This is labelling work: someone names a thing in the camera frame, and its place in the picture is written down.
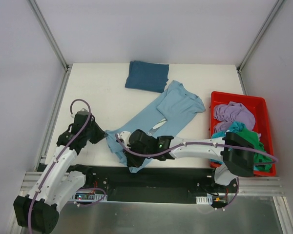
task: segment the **teal cloth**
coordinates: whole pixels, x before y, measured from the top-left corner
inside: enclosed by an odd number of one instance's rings
[[[214,133],[211,138],[219,138],[219,137],[224,137],[226,135],[226,132],[232,132],[232,133],[238,133],[241,132],[244,128],[246,128],[245,124],[239,121],[235,121],[230,125],[227,131],[220,131],[218,133]],[[217,162],[219,164],[222,164],[223,162],[217,161],[214,159],[211,159],[212,162]]]
[[[131,61],[125,87],[162,93],[168,81],[169,65]]]

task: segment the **white wall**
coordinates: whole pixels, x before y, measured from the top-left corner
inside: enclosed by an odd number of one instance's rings
[[[235,64],[276,0],[37,0],[73,62]]]
[[[25,0],[0,0],[0,234],[33,170],[63,69]]]
[[[293,214],[293,0],[288,0],[242,73],[249,95],[266,99],[279,175]]]

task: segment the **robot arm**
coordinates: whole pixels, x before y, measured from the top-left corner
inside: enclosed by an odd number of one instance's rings
[[[226,133],[225,137],[214,139],[194,140],[182,139],[172,136],[148,136],[142,130],[122,132],[118,138],[123,142],[128,167],[140,167],[145,157],[138,154],[150,155],[150,157],[165,161],[183,157],[207,158],[222,161],[223,164],[216,168],[213,179],[219,185],[227,186],[237,176],[253,176],[254,153],[245,150],[234,150],[221,145],[242,146],[254,148],[248,141],[235,133]]]
[[[75,170],[71,171],[68,177],[61,182],[68,167],[87,144],[87,141],[95,144],[106,137],[105,132],[95,122],[94,116],[91,116],[82,132],[63,151],[68,142],[80,131],[88,116],[88,111],[77,112],[74,123],[59,136],[52,160],[38,182],[25,197],[17,196],[15,199],[13,206],[20,226],[28,227],[29,208],[33,202],[32,229],[46,234],[52,232],[63,206],[77,190],[85,185],[87,179],[91,180],[84,170],[80,172],[78,167],[75,167]]]

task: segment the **red plastic bin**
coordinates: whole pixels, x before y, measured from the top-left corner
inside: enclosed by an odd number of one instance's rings
[[[264,149],[268,154],[273,155],[272,137],[270,134],[270,127],[268,121],[268,111],[266,102],[262,97],[253,97],[239,94],[229,94],[223,92],[214,91],[211,94],[210,104],[210,135],[214,133],[214,126],[219,123],[214,119],[214,107],[219,104],[229,104],[230,101],[239,102],[245,105],[245,107],[253,113],[255,116],[255,126],[253,131],[260,133],[260,142],[264,144]],[[219,163],[210,162],[211,167],[219,167]],[[276,168],[273,164],[269,172],[254,171],[255,176],[276,176]]]

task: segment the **light blue shirt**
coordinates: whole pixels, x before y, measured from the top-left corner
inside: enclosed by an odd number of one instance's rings
[[[120,162],[126,165],[127,159],[121,145],[116,142],[116,133],[122,131],[133,133],[137,129],[141,129],[145,133],[148,133],[155,125],[163,121],[163,119],[166,119],[167,121],[160,126],[152,136],[155,138],[165,135],[174,137],[197,113],[204,111],[205,107],[202,100],[197,95],[187,91],[182,83],[174,80],[158,98],[123,127],[114,131],[107,130],[107,144],[111,152],[119,157]],[[136,173],[144,168],[151,160],[152,159],[145,159],[142,166],[139,168],[129,167],[130,172]]]

